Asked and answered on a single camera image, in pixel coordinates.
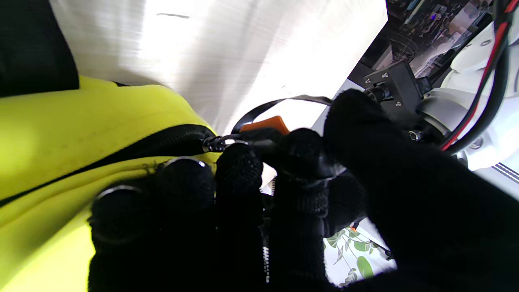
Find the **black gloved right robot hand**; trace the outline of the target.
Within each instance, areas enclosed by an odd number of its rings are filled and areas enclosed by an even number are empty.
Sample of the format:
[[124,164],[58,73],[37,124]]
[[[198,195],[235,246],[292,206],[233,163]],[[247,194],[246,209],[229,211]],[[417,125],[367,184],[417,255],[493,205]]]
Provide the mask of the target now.
[[[335,147],[352,177],[277,181],[263,257],[261,164],[227,149],[217,175],[180,159],[102,192],[89,292],[517,292],[518,202],[458,162],[404,143]],[[397,268],[329,282],[326,236],[366,212]]]

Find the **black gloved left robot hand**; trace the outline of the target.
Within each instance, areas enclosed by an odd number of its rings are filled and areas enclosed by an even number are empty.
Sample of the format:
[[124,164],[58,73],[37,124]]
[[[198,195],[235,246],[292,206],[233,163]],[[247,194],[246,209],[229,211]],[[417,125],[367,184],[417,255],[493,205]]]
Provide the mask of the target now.
[[278,174],[328,178],[345,168],[365,184],[435,180],[451,162],[437,148],[412,142],[379,105],[354,89],[332,101],[322,134],[295,129],[267,155]]

